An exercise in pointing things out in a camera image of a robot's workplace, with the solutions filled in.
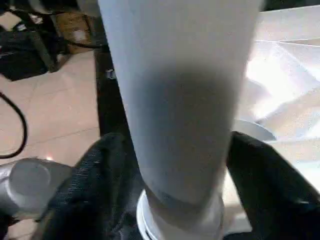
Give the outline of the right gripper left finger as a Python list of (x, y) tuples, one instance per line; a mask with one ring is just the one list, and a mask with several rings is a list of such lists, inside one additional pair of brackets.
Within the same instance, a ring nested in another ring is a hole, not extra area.
[(133, 147), (120, 133), (96, 141), (58, 187), (35, 240), (140, 240), (136, 209), (144, 188)]

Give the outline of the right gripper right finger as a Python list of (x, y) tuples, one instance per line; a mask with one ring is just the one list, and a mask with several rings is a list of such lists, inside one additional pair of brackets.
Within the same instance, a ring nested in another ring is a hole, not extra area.
[(318, 240), (320, 194), (273, 147), (234, 131), (226, 166), (252, 227), (225, 240)]

